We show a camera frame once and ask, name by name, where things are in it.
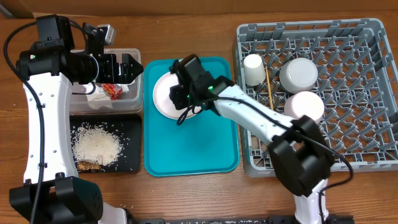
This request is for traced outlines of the large pink plate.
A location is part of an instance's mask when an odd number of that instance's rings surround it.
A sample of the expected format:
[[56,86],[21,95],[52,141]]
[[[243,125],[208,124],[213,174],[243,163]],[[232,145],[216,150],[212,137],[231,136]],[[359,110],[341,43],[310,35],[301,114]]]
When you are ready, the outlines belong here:
[[170,88],[178,84],[176,74],[167,72],[163,74],[155,83],[152,99],[157,110],[167,118],[179,119],[186,108],[176,110],[175,105],[169,97]]

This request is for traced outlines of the red wrapper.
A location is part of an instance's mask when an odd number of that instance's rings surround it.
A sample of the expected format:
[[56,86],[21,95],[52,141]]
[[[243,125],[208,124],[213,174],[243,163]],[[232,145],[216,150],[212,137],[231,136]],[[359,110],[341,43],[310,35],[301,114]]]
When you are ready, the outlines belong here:
[[117,84],[104,83],[102,84],[102,88],[111,100],[118,100],[123,92],[121,86]]

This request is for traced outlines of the white napkin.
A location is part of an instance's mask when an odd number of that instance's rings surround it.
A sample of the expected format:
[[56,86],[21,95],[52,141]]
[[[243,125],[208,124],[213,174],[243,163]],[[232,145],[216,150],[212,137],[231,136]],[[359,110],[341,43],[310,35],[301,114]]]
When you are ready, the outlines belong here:
[[94,110],[99,110],[102,107],[113,108],[111,98],[105,93],[102,86],[87,84],[85,88],[86,98],[90,108]]
[[121,84],[121,89],[123,93],[127,93],[129,91],[129,85],[128,84]]

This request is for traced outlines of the rice pile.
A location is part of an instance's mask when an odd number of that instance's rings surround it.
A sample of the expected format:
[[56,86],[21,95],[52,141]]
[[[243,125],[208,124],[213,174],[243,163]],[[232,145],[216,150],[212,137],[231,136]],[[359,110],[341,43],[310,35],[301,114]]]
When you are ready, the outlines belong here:
[[76,166],[78,161],[99,164],[101,170],[97,172],[116,166],[126,157],[124,140],[121,130],[109,122],[73,125],[71,141]]

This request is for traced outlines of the cream cup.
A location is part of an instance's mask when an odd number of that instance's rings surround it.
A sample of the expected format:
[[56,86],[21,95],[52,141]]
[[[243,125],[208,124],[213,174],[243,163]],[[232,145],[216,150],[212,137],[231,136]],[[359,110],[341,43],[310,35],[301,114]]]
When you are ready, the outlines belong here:
[[266,79],[266,71],[262,57],[258,54],[249,54],[243,60],[244,79],[246,85],[257,86]]

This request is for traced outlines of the wooden chopstick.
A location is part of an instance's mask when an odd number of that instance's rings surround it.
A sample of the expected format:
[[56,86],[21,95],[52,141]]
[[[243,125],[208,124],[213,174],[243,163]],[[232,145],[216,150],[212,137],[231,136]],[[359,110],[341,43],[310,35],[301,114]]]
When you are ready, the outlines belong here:
[[271,81],[269,78],[269,72],[268,72],[267,66],[265,67],[265,70],[266,70],[267,90],[268,90],[268,94],[269,94],[269,104],[270,104],[271,110],[274,110],[274,100],[273,100],[273,96],[272,96]]

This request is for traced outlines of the brown food scrap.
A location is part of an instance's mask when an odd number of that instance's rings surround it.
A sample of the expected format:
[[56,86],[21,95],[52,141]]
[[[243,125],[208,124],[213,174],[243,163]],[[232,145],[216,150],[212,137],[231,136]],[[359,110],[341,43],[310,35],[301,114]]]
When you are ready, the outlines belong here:
[[77,170],[79,172],[97,172],[101,170],[101,166],[87,161],[78,161]]

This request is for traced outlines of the grey bowl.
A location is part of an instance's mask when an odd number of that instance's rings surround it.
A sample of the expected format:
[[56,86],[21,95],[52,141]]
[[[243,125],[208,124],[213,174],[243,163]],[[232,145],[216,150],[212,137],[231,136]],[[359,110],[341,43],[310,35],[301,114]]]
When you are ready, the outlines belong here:
[[284,64],[279,73],[282,88],[296,94],[310,91],[318,79],[316,65],[307,58],[296,58]]

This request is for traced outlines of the small pink plate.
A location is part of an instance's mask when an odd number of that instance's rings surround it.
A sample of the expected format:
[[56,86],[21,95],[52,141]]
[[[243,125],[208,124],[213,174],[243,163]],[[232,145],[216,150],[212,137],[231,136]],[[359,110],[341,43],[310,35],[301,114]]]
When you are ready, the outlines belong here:
[[325,105],[322,99],[311,91],[301,91],[289,97],[284,104],[284,114],[294,119],[302,116],[312,118],[319,123],[323,117]]

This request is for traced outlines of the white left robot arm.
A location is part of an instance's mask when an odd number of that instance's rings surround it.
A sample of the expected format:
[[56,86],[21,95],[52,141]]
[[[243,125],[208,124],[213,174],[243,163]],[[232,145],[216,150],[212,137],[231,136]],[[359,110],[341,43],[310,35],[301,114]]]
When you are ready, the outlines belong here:
[[103,201],[100,188],[81,179],[73,160],[69,117],[72,84],[64,75],[30,79],[29,158],[24,185],[9,191],[11,207],[31,223],[137,223],[126,208]]

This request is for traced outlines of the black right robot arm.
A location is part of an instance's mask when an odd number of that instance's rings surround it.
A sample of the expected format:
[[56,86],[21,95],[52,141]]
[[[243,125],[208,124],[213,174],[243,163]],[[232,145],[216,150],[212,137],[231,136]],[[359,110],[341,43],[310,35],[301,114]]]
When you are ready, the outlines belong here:
[[278,180],[295,197],[295,221],[325,223],[329,213],[323,193],[334,157],[312,118],[277,113],[224,76],[179,81],[170,87],[169,97],[183,110],[178,124],[199,106],[254,134],[266,144]]

